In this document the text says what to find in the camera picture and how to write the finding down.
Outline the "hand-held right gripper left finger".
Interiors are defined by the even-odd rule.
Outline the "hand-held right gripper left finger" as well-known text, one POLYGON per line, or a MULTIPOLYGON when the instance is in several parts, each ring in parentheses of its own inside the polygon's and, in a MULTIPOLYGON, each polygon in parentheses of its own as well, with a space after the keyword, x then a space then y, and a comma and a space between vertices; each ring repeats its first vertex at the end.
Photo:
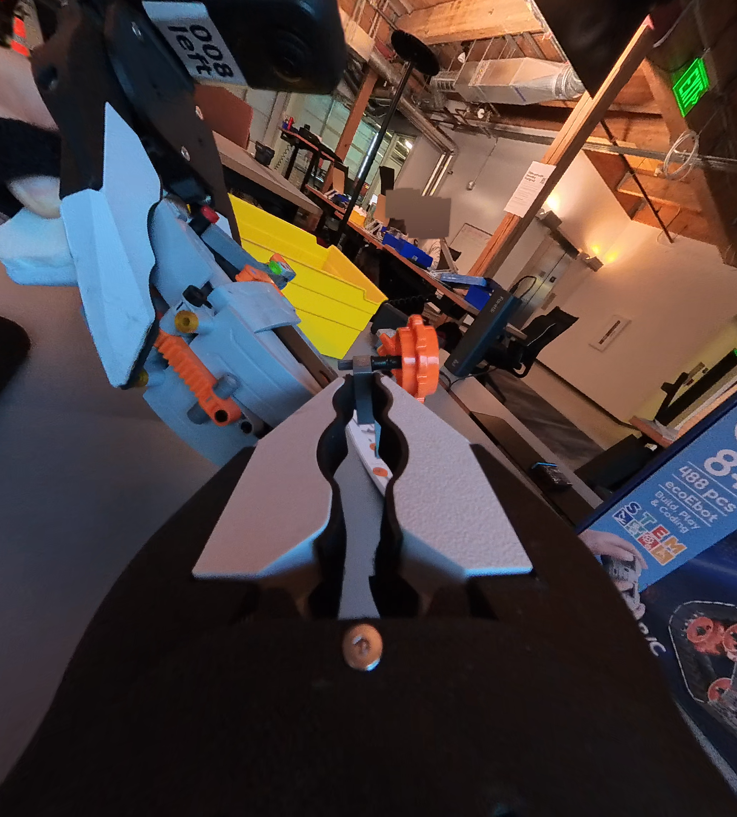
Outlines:
POLYGON ((287 591, 315 618, 336 618, 346 557, 338 467, 348 454, 351 377, 338 379, 251 453, 193 567, 287 591))

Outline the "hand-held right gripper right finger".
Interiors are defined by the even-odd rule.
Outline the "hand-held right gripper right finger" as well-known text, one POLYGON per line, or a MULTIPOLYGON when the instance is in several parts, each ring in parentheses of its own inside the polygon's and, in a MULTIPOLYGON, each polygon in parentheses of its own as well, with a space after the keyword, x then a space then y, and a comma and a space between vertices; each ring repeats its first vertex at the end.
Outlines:
POLYGON ((374 376, 380 454, 391 468, 370 589, 383 618, 411 618, 445 587, 527 575, 528 554, 482 467, 488 451, 389 377, 374 376))

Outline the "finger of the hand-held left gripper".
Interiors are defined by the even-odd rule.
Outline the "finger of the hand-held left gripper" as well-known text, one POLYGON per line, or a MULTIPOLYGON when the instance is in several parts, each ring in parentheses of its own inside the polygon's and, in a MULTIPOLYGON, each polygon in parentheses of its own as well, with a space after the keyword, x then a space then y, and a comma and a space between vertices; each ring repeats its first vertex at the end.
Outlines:
POLYGON ((61 200, 83 309, 109 383, 124 386, 155 318, 149 211, 159 176, 137 134, 105 106, 103 184, 61 200))

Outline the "grey orange brick robot model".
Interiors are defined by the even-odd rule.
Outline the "grey orange brick robot model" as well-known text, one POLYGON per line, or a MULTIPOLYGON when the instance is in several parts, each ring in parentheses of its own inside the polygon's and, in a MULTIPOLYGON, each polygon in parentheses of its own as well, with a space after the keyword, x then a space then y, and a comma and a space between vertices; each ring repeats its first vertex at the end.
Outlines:
POLYGON ((205 211, 154 208, 152 285, 159 336, 144 364, 146 403, 216 466, 255 445, 334 378, 280 291, 293 273, 250 255, 205 211))

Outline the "grey bracket with orange wheels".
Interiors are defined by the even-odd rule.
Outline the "grey bracket with orange wheels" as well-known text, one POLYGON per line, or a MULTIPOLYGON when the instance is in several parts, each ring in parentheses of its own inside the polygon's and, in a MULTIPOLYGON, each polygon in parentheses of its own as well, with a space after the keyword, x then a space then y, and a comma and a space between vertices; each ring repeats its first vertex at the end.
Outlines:
POLYGON ((374 416, 375 375, 391 377, 404 392, 425 403, 437 390, 440 360, 437 333, 419 314, 410 315, 399 327, 381 327, 376 335, 374 353, 339 360, 337 368, 352 375, 356 422, 363 432, 373 434, 370 448, 379 458, 381 426, 374 416))

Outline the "black power adapter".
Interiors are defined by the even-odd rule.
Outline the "black power adapter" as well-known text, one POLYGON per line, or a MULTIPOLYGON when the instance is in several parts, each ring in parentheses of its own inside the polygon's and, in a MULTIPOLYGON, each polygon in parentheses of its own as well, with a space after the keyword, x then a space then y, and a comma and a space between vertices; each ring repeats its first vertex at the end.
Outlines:
POLYGON ((527 473, 530 479, 545 493, 559 493, 572 488, 572 482, 555 463, 533 463, 527 473))

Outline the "open white instruction booklet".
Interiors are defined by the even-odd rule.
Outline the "open white instruction booklet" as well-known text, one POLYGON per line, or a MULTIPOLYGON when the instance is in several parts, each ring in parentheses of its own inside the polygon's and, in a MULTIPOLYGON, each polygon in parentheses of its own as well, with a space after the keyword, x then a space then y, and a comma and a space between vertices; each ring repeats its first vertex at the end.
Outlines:
POLYGON ((380 426, 376 423, 359 422, 357 410, 346 427, 350 442, 378 493, 386 494, 386 488, 393 476, 392 469, 379 455, 380 426))

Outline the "black bar-shaped device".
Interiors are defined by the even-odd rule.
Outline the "black bar-shaped device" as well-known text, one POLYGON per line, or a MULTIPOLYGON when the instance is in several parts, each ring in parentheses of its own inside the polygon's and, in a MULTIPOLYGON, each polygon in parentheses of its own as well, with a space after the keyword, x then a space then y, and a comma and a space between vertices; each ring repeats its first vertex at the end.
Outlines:
POLYGON ((505 289, 492 290, 474 322, 445 361, 445 370, 457 378, 470 375, 484 359, 488 348, 504 333, 508 321, 522 303, 522 298, 505 289))

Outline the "long wooden workbench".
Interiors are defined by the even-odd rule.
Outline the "long wooden workbench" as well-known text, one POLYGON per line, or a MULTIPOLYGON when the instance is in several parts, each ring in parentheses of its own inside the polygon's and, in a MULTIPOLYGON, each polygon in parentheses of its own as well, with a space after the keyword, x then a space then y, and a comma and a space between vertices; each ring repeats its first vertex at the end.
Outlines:
POLYGON ((422 298, 434 303, 450 318, 460 319, 464 314, 478 314, 479 310, 458 292, 445 286, 412 260, 401 256, 394 248, 383 244, 362 226, 351 221, 344 221, 345 210, 327 199, 321 191, 309 185, 309 179, 316 173, 321 160, 329 161, 331 169, 343 170, 345 168, 333 150, 320 143, 312 134, 281 128, 280 136, 293 148, 292 158, 284 174, 286 178, 292 171, 298 151, 304 149, 311 153, 302 191, 308 193, 312 199, 323 206, 323 216, 316 230, 317 235, 321 235, 325 230, 327 219, 337 220, 337 225, 344 227, 343 237, 335 239, 330 233, 327 238, 329 244, 340 245, 343 254, 351 260, 357 257, 360 250, 369 248, 371 257, 378 263, 380 282, 386 284, 383 291, 393 301, 400 298, 422 298))

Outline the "blue storage bin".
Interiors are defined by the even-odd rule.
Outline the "blue storage bin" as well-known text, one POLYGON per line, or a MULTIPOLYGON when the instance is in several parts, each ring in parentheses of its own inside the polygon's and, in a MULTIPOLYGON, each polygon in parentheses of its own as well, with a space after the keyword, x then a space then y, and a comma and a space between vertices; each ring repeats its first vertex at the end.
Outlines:
POLYGON ((454 272, 441 272, 438 280, 454 291, 465 289, 463 299, 477 310, 481 310, 488 301, 493 283, 484 277, 465 275, 454 272))
POLYGON ((388 230, 383 234, 383 245, 393 249, 404 259, 411 260, 423 269, 431 269, 435 262, 431 255, 420 249, 416 244, 388 230))

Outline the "blue toy kit box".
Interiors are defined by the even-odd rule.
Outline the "blue toy kit box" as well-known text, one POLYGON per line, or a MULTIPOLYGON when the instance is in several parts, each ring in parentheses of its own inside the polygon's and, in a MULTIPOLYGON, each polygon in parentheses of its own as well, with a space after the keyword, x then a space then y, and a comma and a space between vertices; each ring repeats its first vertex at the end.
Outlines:
POLYGON ((737 788, 737 386, 580 533, 737 788))

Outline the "white paper notice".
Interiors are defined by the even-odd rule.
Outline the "white paper notice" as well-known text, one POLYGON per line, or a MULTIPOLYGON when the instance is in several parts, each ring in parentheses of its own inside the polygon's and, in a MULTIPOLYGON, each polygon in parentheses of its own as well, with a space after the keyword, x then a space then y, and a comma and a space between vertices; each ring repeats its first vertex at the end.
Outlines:
POLYGON ((525 217, 555 170, 554 165, 533 161, 507 201, 504 211, 513 216, 525 217))

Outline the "white wall plate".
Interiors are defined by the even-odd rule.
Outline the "white wall plate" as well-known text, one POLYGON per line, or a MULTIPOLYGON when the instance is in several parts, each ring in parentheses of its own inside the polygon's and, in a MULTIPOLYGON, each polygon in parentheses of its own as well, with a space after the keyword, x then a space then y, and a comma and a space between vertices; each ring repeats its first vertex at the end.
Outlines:
POLYGON ((608 349, 622 332, 631 324, 631 320, 619 314, 612 314, 602 321, 598 331, 588 342, 590 348, 598 352, 608 349))

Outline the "silver air duct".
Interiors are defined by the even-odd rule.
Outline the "silver air duct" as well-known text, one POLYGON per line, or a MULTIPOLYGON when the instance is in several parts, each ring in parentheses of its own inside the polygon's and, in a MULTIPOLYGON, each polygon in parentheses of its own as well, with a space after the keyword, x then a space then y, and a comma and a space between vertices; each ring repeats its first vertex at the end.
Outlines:
POLYGON ((570 64, 529 57, 467 62, 459 70, 439 72, 431 86, 469 103, 512 106, 577 100, 585 92, 570 64))

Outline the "wooden post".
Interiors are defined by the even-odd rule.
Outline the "wooden post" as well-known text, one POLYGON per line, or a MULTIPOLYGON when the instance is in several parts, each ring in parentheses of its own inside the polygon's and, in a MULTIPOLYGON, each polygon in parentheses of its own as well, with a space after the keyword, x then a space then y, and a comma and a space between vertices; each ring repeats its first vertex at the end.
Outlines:
POLYGON ((508 255, 516 247, 534 217, 545 203, 564 173, 583 148, 588 137, 605 116, 615 97, 639 68, 652 47, 654 27, 650 16, 639 26, 628 46, 601 84, 595 97, 584 93, 576 107, 557 133, 543 156, 543 163, 551 166, 551 173, 542 189, 529 204, 526 214, 518 217, 506 214, 485 249, 470 270, 471 275, 492 278, 508 255))

